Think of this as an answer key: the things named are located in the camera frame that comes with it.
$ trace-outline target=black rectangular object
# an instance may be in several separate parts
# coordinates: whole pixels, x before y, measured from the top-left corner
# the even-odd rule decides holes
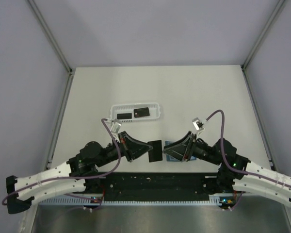
[[[148,117],[150,115],[149,108],[137,108],[134,109],[134,117],[140,118],[140,117]]]
[[[116,115],[116,118],[119,120],[132,119],[132,114],[131,113],[119,113]]]
[[[162,140],[148,142],[149,145],[153,146],[153,149],[148,152],[149,162],[157,162],[163,160],[162,152]]]
[[[114,172],[101,179],[105,201],[209,200],[205,183],[216,184],[216,173]]]

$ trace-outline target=white table surface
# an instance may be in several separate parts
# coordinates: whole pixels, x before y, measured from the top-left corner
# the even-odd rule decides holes
[[[124,123],[120,131],[138,140],[177,141],[192,119],[206,118],[222,109],[226,115],[225,139],[237,153],[270,167],[240,66],[79,67],[76,69],[52,167],[74,157],[88,142],[111,142],[100,119],[110,117],[114,104],[158,102],[161,118]],[[221,116],[214,116],[201,134],[209,145],[220,137]],[[116,161],[100,167],[112,169]],[[132,163],[123,157],[121,172],[216,172],[205,161],[149,163],[148,154]]]

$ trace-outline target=gray wall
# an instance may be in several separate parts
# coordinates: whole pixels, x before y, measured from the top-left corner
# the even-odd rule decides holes
[[[278,0],[36,0],[78,66],[242,64]]]
[[[67,74],[24,0],[0,0],[0,232],[16,232],[5,178],[37,173]]]
[[[247,72],[277,166],[291,175],[291,0]]]

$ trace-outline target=metal floor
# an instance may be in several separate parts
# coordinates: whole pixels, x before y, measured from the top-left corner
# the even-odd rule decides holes
[[[44,224],[71,207],[40,206]],[[73,210],[48,227],[39,221],[33,233],[289,233],[283,206],[260,197],[244,197],[233,211],[215,206],[108,206]]]

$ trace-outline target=black card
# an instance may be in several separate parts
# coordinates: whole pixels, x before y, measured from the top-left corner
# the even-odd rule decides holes
[[[119,120],[124,120],[124,119],[131,119],[132,116],[131,113],[119,113],[116,115],[116,118],[119,119]]]
[[[137,108],[134,109],[134,117],[139,118],[139,117],[148,117],[150,115],[149,108]]]
[[[163,160],[162,152],[162,140],[148,142],[149,145],[153,146],[153,149],[148,152],[149,162],[157,162]]]

